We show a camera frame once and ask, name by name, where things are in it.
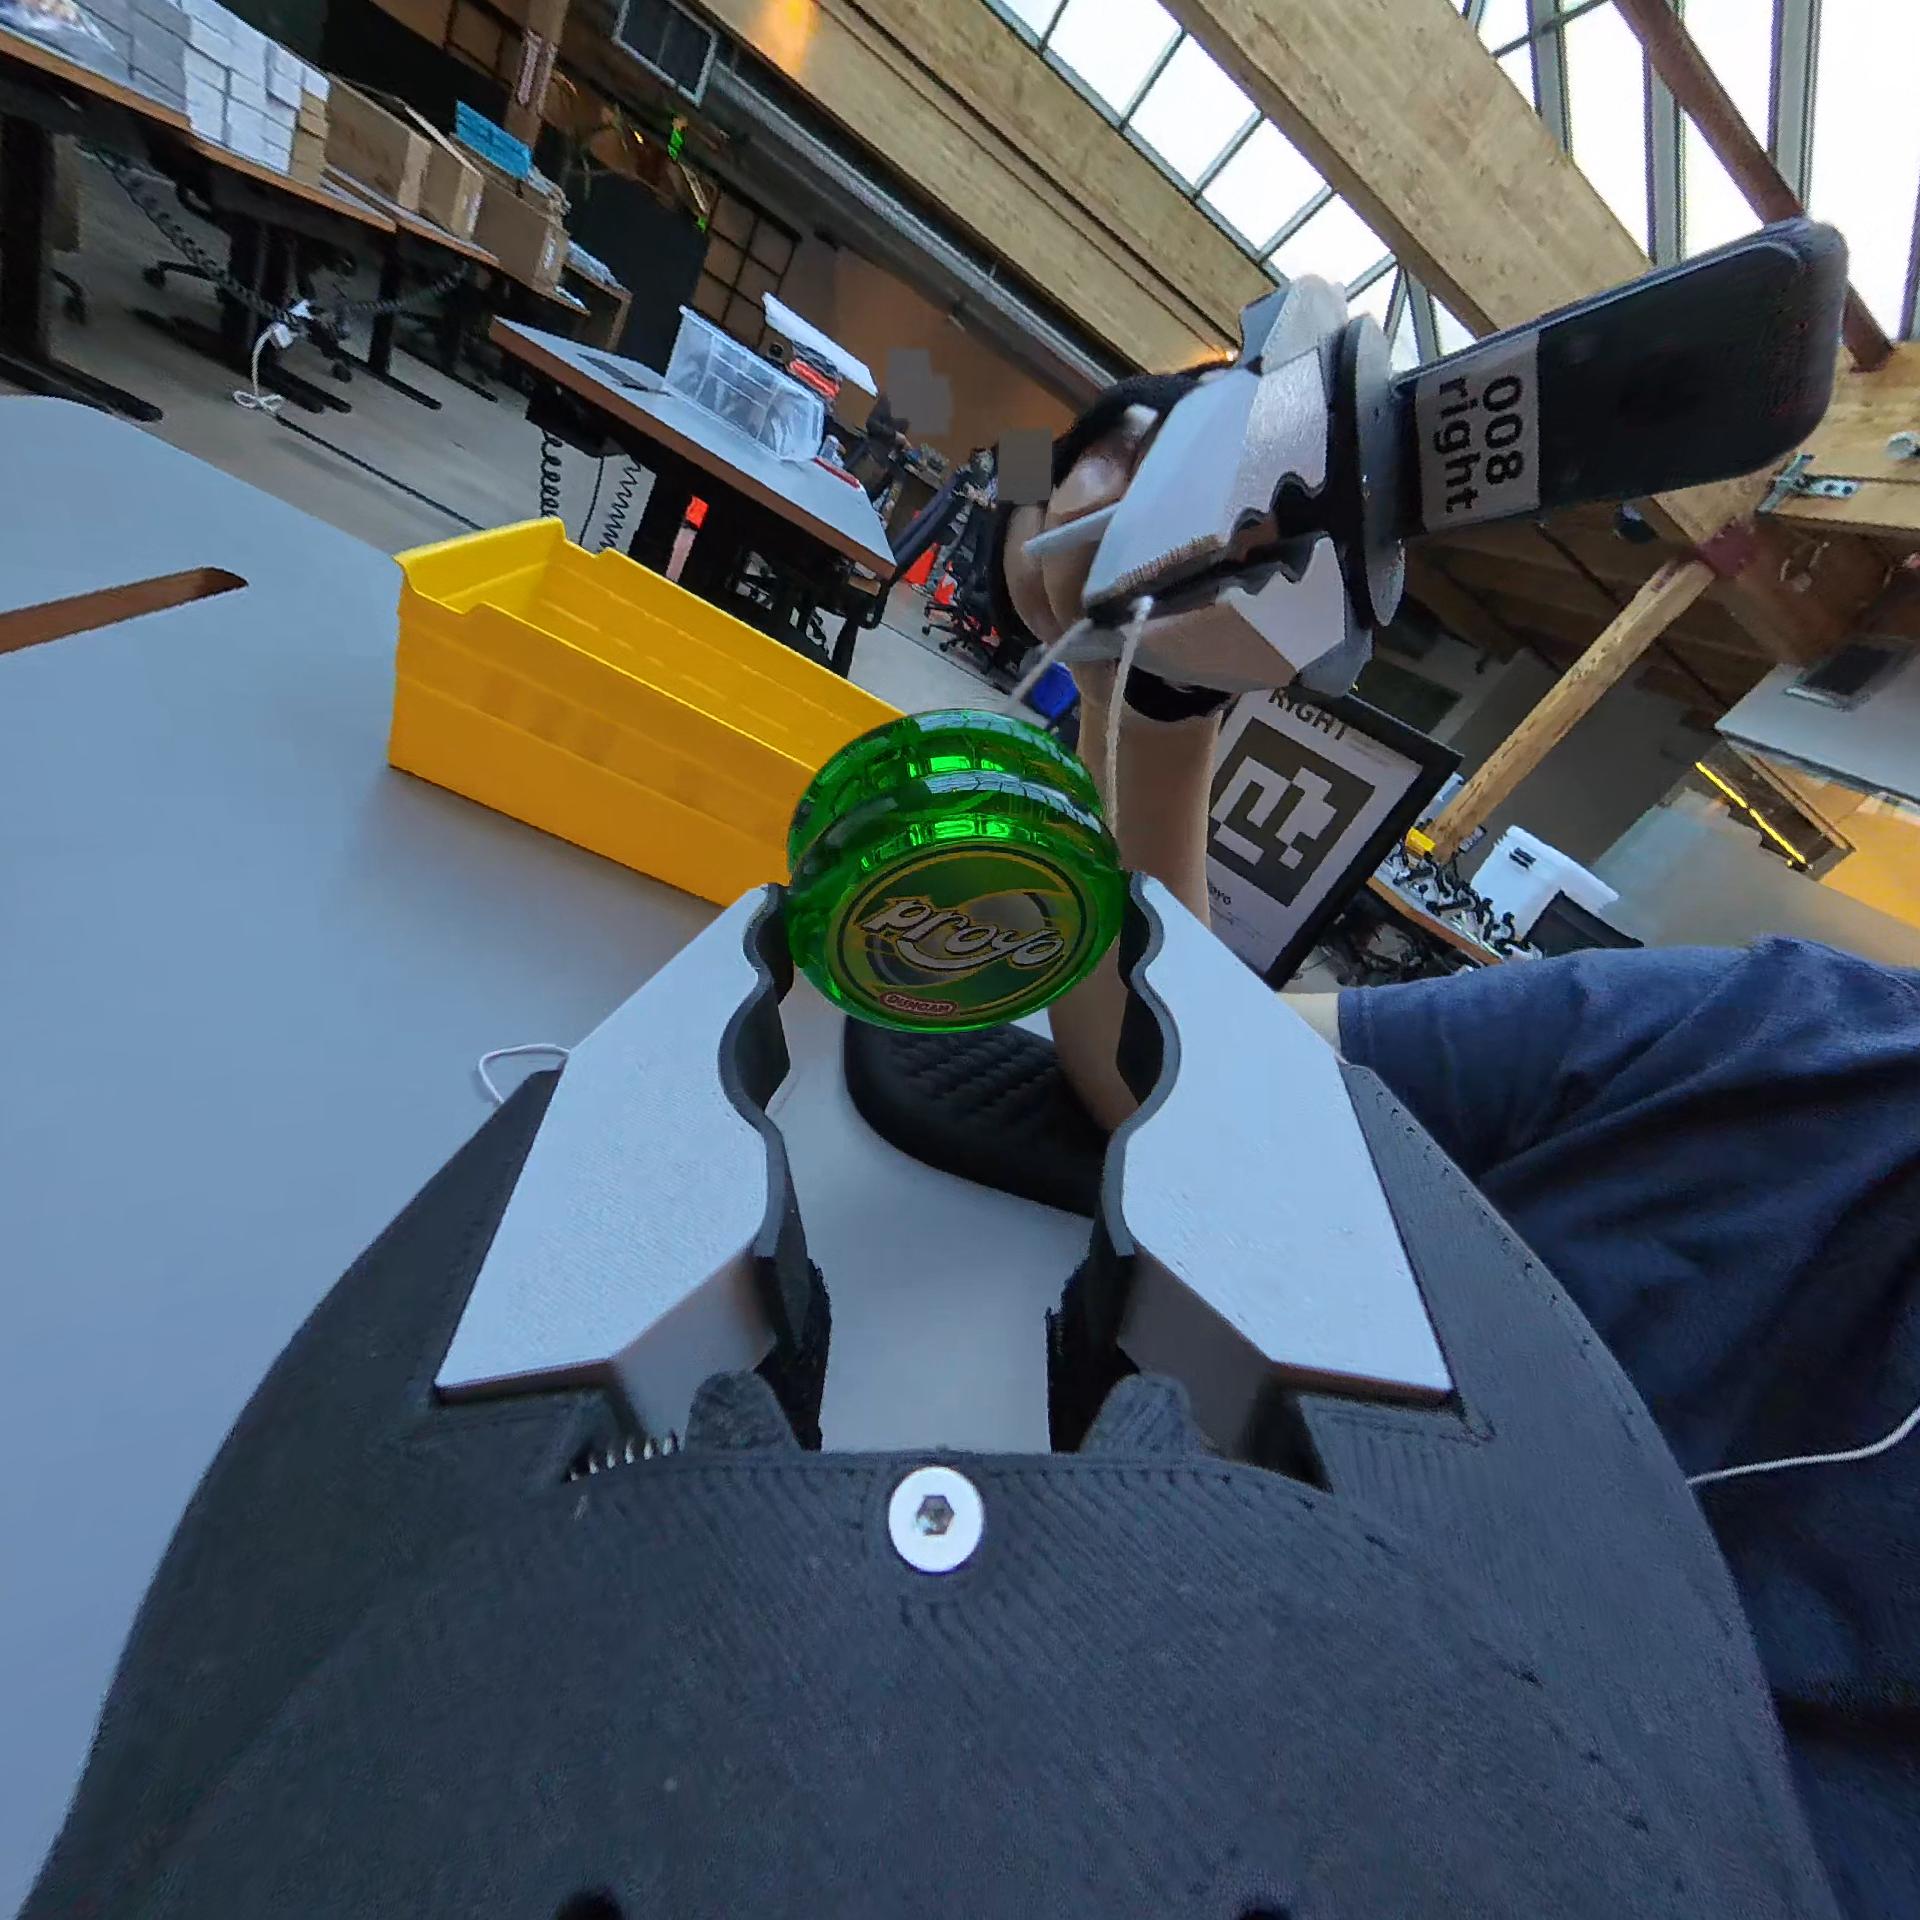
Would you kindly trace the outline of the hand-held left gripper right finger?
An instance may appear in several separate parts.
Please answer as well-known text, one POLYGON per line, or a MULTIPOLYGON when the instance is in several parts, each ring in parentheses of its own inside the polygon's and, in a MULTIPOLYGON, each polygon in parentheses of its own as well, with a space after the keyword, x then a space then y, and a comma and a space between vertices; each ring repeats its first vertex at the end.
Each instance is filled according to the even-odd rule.
POLYGON ((1454 1379, 1335 1047, 1161 883, 1129 880, 1098 1228, 1119 1356, 1175 1382, 1214 1449, 1294 1394, 1443 1409, 1454 1379))

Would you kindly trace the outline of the stack of white boxes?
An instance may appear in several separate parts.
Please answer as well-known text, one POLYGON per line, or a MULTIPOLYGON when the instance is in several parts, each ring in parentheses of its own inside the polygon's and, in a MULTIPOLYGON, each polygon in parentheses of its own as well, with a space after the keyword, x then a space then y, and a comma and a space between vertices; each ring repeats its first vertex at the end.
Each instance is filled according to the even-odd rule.
POLYGON ((81 59, 161 105, 198 138, 278 175, 320 186, 330 76, 218 3, 54 4, 81 59))

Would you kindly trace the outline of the black framed marker sign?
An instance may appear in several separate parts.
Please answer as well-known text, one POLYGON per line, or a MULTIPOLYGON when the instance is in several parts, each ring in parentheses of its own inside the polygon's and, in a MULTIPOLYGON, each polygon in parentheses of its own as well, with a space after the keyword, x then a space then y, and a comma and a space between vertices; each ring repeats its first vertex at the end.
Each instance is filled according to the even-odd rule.
POLYGON ((1274 987, 1418 826, 1459 754, 1353 696, 1227 710, 1207 809, 1214 935, 1274 987))

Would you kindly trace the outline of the green transparent yoyo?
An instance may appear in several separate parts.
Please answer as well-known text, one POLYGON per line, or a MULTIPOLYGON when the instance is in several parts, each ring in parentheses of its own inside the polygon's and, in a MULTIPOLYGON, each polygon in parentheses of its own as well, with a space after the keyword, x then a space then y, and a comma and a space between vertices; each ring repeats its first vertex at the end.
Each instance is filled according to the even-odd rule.
POLYGON ((1089 769, 1014 715, 947 710, 856 737, 786 836, 791 962, 907 1033, 1032 1018, 1111 952, 1129 899, 1089 769))

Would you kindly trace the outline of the wooden top desk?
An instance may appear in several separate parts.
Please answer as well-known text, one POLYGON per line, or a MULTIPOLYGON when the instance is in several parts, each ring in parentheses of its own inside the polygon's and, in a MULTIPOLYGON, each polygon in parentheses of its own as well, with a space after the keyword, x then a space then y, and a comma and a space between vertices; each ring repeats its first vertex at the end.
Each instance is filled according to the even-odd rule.
POLYGON ((26 394, 161 418, 155 402, 58 356, 50 233, 62 138, 103 164, 222 304, 214 324, 147 310, 142 324, 239 376, 252 369, 258 327, 300 300, 302 254, 362 257, 399 239, 395 222, 362 199, 206 142, 184 113, 44 39, 4 30, 2 44, 2 374, 26 394))

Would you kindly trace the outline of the slanted wooden post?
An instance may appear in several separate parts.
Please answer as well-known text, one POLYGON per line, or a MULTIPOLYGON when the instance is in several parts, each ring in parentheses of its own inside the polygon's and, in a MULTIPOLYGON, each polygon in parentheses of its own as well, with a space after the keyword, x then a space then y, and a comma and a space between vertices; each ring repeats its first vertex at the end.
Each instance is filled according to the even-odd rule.
POLYGON ((1548 689, 1516 730, 1424 830, 1427 852, 1449 863, 1474 840, 1574 727, 1634 667, 1655 640, 1719 580, 1700 555, 1658 568, 1601 636, 1548 689))

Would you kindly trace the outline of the grey top desk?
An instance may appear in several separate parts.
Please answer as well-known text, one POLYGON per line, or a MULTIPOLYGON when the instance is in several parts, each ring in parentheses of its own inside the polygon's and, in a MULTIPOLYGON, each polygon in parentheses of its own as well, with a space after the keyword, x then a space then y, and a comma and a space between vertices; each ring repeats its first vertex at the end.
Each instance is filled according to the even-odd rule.
POLYGON ((702 502, 679 585, 851 678, 857 639, 881 624, 897 578, 884 523, 856 479, 777 457, 640 363, 512 320, 494 320, 490 337, 526 380, 532 425, 651 480, 631 560, 666 571, 688 506, 702 502))

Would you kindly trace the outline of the black textured pad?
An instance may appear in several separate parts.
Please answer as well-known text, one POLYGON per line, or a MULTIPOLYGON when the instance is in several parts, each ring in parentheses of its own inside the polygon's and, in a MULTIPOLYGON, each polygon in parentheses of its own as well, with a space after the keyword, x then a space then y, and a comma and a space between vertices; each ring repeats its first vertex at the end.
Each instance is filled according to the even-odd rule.
POLYGON ((1111 1137, 1047 1040, 1017 1024, 900 1033, 851 1020, 844 1074, 856 1114, 912 1161, 1046 1210, 1098 1211, 1111 1137))

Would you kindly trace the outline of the yellow plastic bin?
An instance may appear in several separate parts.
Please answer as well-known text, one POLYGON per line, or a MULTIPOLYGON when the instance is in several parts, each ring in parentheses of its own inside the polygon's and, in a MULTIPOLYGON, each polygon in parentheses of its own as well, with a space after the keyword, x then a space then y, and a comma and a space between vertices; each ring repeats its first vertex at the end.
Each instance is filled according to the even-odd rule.
POLYGON ((558 520, 399 554, 391 769, 714 906, 898 710, 558 520))

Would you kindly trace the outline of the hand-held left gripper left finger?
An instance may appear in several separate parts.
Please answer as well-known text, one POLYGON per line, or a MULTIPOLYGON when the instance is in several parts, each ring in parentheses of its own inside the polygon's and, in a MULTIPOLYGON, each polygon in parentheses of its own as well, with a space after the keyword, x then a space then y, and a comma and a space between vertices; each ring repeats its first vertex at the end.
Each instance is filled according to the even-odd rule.
POLYGON ((790 1074, 784 888, 762 884, 567 1056, 436 1391, 606 1388, 650 1441, 756 1374, 824 1442, 830 1302, 768 1104, 790 1074))

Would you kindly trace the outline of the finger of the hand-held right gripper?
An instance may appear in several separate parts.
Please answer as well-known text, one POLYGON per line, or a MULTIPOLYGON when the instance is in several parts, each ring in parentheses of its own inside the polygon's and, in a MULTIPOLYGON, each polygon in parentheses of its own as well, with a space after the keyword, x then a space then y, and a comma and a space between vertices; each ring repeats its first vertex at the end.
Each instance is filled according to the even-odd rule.
POLYGON ((1282 689, 1358 642, 1337 542, 1242 529, 1198 551, 1148 554, 1103 535, 1103 604, 1120 610, 1129 663, 1179 689, 1282 689))
POLYGON ((1334 535, 1334 388, 1351 312, 1304 278, 1242 312, 1240 359, 1159 423, 1083 580, 1083 614, 1179 604, 1334 535))

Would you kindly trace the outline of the clear plastic storage bin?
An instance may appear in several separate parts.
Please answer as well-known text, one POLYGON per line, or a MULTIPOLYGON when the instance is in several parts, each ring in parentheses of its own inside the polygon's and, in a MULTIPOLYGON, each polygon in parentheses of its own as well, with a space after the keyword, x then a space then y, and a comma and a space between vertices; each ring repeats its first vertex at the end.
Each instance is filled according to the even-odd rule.
POLYGON ((824 451, 826 400, 688 304, 679 310, 663 392, 783 462, 807 464, 824 451))

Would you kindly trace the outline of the cluttered desk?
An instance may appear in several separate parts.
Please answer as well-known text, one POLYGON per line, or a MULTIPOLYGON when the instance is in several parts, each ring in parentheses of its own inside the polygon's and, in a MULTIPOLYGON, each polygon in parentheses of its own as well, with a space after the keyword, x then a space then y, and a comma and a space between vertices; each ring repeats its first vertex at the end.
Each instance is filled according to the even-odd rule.
POLYGON ((1454 863, 1395 848, 1366 891, 1444 962, 1491 970, 1543 959, 1514 918, 1464 880, 1454 863))

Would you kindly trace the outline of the white plastic tub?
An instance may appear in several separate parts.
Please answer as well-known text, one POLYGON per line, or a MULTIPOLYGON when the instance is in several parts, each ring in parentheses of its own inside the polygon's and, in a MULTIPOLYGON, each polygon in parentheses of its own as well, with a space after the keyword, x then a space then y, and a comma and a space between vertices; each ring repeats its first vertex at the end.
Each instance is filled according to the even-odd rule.
POLYGON ((1593 915, 1619 900, 1611 884, 1518 826, 1503 830, 1476 867, 1473 890, 1492 907, 1496 922, 1514 924, 1521 940, 1532 938, 1536 922, 1559 897, 1593 915))

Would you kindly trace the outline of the cardboard box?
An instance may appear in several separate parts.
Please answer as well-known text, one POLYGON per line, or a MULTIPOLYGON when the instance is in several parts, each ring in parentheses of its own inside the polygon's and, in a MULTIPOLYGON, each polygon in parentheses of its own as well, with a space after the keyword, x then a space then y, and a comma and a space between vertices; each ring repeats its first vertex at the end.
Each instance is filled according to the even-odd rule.
POLYGON ((542 298, 555 296, 569 252, 564 199, 532 176, 511 176, 490 160, 474 164, 482 178, 474 242, 490 252, 508 278, 542 298))
POLYGON ((326 160, 385 201, 474 241, 484 180, 454 139, 407 105, 390 105, 345 80, 327 84, 326 160))

